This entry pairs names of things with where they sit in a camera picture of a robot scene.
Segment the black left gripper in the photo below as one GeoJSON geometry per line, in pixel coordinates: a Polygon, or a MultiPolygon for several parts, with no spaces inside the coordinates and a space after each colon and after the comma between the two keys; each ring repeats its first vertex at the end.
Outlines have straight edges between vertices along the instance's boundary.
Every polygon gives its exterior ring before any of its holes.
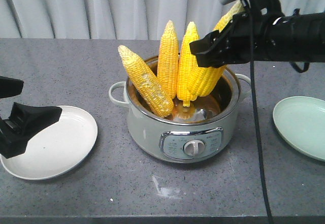
{"type": "MultiPolygon", "coordinates": [[[[1,76],[0,98],[21,94],[24,82],[1,76]]],[[[1,155],[12,158],[24,154],[27,142],[40,131],[58,122],[62,108],[33,107],[14,103],[9,119],[1,119],[1,155]]]]}

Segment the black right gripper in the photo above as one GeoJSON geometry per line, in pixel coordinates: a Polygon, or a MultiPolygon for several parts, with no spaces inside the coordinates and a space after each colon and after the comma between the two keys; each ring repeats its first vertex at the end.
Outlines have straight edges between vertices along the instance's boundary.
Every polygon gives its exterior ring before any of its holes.
{"type": "Polygon", "coordinates": [[[213,31],[190,43],[191,54],[199,67],[219,68],[227,64],[243,64],[269,59],[266,52],[267,17],[247,13],[233,16],[227,31],[213,31]]]}

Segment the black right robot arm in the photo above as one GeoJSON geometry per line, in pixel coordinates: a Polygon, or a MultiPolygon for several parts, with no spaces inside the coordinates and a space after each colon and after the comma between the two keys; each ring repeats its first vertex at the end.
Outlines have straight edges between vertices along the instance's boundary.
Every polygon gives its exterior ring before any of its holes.
{"type": "Polygon", "coordinates": [[[233,16],[222,31],[191,42],[199,67],[251,61],[324,62],[324,13],[292,16],[233,16]]]}

